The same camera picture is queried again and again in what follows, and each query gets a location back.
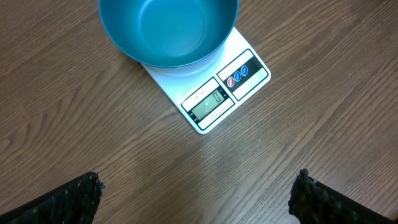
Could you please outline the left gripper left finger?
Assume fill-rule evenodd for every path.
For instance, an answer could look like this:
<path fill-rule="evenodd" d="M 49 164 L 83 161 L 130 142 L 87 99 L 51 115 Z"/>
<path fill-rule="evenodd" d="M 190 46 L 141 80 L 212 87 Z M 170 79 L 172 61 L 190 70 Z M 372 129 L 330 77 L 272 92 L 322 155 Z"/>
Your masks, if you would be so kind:
<path fill-rule="evenodd" d="M 1 215 L 1 223 L 92 224 L 104 183 L 96 172 L 87 172 L 40 197 Z"/>

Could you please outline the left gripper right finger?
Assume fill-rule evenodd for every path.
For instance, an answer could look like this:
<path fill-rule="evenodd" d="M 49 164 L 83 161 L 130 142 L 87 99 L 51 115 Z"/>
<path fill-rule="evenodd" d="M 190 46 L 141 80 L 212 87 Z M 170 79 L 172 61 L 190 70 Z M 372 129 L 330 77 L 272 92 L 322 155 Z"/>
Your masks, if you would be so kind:
<path fill-rule="evenodd" d="M 311 178 L 307 169 L 297 174 L 288 206 L 289 214 L 301 224 L 395 224 L 394 220 Z"/>

